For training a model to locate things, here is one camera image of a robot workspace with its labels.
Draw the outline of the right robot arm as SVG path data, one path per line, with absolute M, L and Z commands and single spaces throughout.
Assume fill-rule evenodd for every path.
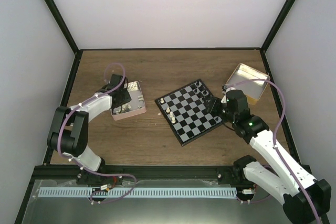
M 306 171 L 276 140 L 269 126 L 251 114 L 241 90 L 228 89 L 222 99 L 203 98 L 206 111 L 232 125 L 236 135 L 256 150 L 271 167 L 266 169 L 250 155 L 234 162 L 238 183 L 253 182 L 274 197 L 291 223 L 319 222 L 330 210 L 331 186 Z

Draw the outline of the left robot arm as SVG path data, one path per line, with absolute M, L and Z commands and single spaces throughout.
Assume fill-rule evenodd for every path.
M 107 170 L 102 167 L 103 159 L 88 146 L 89 122 L 101 113 L 129 102 L 127 84 L 125 76 L 113 74 L 110 81 L 91 98 L 71 107 L 59 106 L 55 110 L 47 137 L 48 147 L 80 168 L 90 170 L 88 176 L 95 184 L 106 180 Z

